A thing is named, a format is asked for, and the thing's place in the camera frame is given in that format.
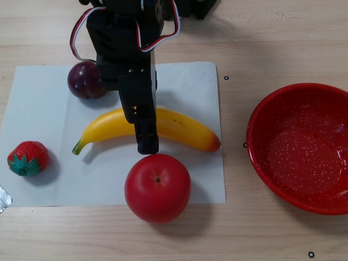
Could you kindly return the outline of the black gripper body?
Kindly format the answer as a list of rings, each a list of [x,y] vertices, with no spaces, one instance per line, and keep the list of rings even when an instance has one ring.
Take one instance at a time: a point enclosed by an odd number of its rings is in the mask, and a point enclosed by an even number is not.
[[[98,55],[96,65],[101,85],[119,92],[129,123],[156,122],[157,75],[152,52],[127,59]]]

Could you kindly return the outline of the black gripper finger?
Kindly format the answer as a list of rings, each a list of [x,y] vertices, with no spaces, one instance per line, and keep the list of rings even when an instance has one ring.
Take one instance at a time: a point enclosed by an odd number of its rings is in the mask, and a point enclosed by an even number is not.
[[[156,122],[142,119],[134,124],[138,152],[143,155],[156,154],[159,151],[159,141]]]

